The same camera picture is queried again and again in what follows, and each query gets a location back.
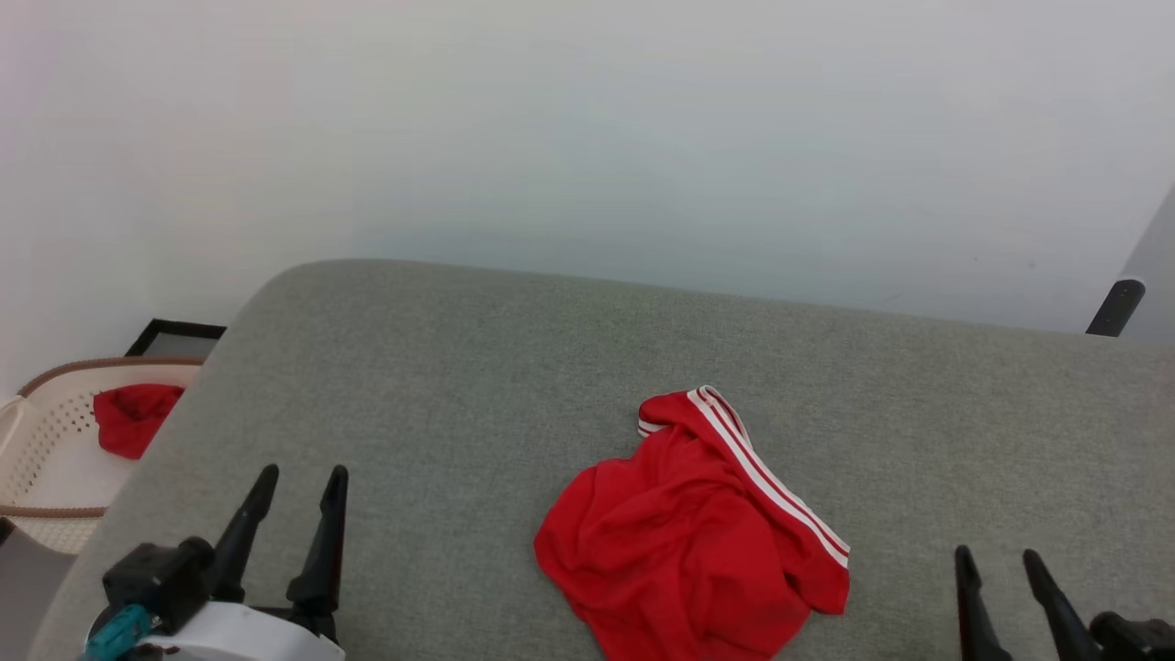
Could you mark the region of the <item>cream perforated laundry basket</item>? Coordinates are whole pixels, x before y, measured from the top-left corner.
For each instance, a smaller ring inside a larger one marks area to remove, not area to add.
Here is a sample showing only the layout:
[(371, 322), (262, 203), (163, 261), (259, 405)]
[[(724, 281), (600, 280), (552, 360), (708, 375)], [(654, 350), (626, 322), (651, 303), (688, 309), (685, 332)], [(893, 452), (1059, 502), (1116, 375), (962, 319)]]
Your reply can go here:
[(188, 387), (200, 357), (59, 365), (0, 402), (0, 518), (63, 554), (83, 551), (136, 461), (101, 448), (94, 398), (115, 387)]

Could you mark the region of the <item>black furniture leg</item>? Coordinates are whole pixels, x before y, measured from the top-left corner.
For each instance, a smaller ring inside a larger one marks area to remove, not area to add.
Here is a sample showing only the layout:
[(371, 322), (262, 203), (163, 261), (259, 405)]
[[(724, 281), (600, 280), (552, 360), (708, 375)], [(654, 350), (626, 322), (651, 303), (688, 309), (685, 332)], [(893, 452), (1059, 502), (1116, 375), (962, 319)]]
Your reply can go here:
[(1094, 336), (1121, 336), (1132, 319), (1147, 288), (1140, 279), (1119, 279), (1108, 290), (1097, 312), (1085, 333)]

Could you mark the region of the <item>red and white jersey garment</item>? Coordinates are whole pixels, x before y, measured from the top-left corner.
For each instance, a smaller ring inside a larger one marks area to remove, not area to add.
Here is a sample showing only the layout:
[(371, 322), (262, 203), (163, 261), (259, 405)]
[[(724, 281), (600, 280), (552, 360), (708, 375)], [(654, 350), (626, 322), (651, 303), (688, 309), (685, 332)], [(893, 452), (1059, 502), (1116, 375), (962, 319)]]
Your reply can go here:
[(633, 456), (583, 470), (533, 557), (606, 661), (772, 661), (840, 616), (850, 545), (768, 468), (709, 385), (638, 410)]

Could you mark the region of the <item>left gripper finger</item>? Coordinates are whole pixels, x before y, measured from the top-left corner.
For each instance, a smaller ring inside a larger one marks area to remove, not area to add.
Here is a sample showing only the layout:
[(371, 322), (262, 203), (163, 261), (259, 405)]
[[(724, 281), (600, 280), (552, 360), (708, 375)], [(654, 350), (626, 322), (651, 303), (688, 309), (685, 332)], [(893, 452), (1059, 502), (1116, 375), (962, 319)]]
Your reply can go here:
[(260, 522), (269, 513), (278, 478), (277, 465), (266, 465), (239, 510), (231, 515), (224, 532), (219, 537), (213, 562), (213, 599), (243, 602), (246, 591), (241, 581), (251, 557), (251, 545)]
[(291, 606), (289, 621), (329, 640), (340, 638), (334, 614), (340, 611), (348, 486), (348, 468), (335, 465), (318, 500), (318, 528), (306, 564), (286, 589)]

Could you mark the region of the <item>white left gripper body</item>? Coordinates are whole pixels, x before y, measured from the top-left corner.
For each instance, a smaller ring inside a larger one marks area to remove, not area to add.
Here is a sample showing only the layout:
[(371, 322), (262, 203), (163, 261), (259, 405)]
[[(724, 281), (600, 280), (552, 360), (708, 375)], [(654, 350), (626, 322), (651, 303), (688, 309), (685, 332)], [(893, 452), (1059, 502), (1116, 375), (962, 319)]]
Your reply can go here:
[[(95, 621), (90, 634), (105, 618)], [(176, 634), (152, 632), (120, 661), (345, 661), (345, 652), (268, 612), (212, 602)]]

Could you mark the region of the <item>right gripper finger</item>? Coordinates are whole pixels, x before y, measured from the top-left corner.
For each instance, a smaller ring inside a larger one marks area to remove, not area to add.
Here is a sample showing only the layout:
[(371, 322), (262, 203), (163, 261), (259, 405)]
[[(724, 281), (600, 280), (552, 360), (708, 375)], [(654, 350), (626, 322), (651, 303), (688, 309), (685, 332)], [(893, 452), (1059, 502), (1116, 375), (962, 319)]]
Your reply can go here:
[(966, 545), (954, 549), (958, 647), (961, 661), (1013, 661), (994, 632), (981, 596), (982, 580)]
[(1045, 611), (1058, 661), (1102, 661), (1102, 649), (1046, 569), (1038, 551), (1023, 551), (1023, 569), (1034, 599)]

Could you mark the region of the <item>red cloth in basket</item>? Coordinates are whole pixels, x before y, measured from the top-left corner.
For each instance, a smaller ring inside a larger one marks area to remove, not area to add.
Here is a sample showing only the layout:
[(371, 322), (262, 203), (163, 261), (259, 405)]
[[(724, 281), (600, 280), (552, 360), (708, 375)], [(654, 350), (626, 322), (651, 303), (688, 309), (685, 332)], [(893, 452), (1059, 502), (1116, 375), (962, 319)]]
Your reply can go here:
[(95, 394), (99, 447), (130, 461), (140, 460), (182, 394), (184, 387), (164, 384), (135, 384)]

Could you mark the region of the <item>black framed grey board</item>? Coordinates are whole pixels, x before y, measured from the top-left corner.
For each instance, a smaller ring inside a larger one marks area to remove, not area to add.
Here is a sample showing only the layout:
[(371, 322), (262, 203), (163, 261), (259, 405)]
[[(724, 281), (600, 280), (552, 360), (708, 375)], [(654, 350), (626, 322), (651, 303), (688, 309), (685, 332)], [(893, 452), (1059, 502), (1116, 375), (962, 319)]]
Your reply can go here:
[(227, 328), (176, 319), (152, 319), (126, 357), (200, 357), (206, 359)]

